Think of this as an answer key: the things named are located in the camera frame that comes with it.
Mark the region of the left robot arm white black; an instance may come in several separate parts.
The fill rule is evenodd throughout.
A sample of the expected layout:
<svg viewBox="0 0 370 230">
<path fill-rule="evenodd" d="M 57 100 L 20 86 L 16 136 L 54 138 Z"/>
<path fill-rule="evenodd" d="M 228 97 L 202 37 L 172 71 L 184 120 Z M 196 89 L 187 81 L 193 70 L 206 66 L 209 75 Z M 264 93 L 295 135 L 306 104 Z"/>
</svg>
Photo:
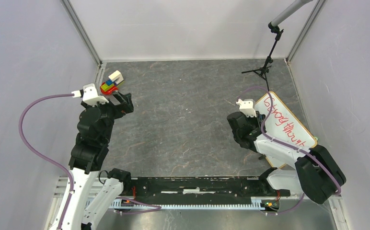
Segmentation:
<svg viewBox="0 0 370 230">
<path fill-rule="evenodd" d="M 85 205 L 93 182 L 108 154 L 108 145 L 115 120 L 132 113 L 130 93 L 113 92 L 108 97 L 93 90 L 81 90 L 81 112 L 78 134 L 69 161 L 68 185 L 52 230 L 80 230 Z"/>
</svg>

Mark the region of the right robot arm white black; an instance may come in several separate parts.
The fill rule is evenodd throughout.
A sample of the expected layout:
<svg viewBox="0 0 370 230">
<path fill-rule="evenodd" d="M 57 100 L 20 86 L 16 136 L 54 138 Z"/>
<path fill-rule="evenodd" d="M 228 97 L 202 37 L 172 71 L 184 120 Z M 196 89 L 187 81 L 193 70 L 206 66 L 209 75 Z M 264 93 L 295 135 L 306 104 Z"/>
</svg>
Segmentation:
<svg viewBox="0 0 370 230">
<path fill-rule="evenodd" d="M 317 204 L 339 194 L 347 179 L 327 148 L 321 145 L 300 149 L 267 135 L 264 122 L 241 112 L 227 116 L 234 140 L 244 149 L 284 161 L 297 172 L 305 195 Z"/>
</svg>

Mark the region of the white whiteboard yellow frame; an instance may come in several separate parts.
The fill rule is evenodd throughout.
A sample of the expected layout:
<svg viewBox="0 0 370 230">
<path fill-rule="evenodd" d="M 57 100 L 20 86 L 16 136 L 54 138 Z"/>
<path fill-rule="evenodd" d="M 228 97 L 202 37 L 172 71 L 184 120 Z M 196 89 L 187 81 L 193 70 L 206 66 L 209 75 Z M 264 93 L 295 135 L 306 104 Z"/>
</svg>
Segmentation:
<svg viewBox="0 0 370 230">
<path fill-rule="evenodd" d="M 272 107 L 271 116 L 265 122 L 268 134 L 298 147 L 316 146 L 317 139 L 274 92 L 271 92 L 271 98 L 272 103 L 270 97 L 265 94 L 254 105 L 255 110 L 264 115 L 267 115 Z"/>
</svg>

